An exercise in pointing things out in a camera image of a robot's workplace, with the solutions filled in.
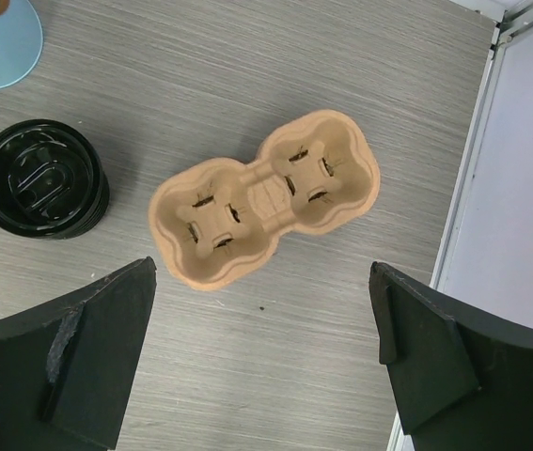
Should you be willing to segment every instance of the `pulp cup holder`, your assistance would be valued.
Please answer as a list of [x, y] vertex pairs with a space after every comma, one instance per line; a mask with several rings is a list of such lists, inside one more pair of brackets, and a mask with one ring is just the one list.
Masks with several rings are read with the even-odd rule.
[[218, 289], [262, 266], [283, 234], [320, 235], [365, 213], [379, 185], [358, 126], [317, 111], [275, 130], [250, 164], [212, 159], [164, 182], [149, 227], [175, 276]]

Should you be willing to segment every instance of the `stacked black lids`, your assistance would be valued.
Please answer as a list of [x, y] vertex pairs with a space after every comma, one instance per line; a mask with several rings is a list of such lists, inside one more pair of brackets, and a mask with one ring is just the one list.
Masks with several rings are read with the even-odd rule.
[[109, 186], [82, 134], [35, 119], [0, 133], [0, 227], [29, 238], [66, 239], [107, 210]]

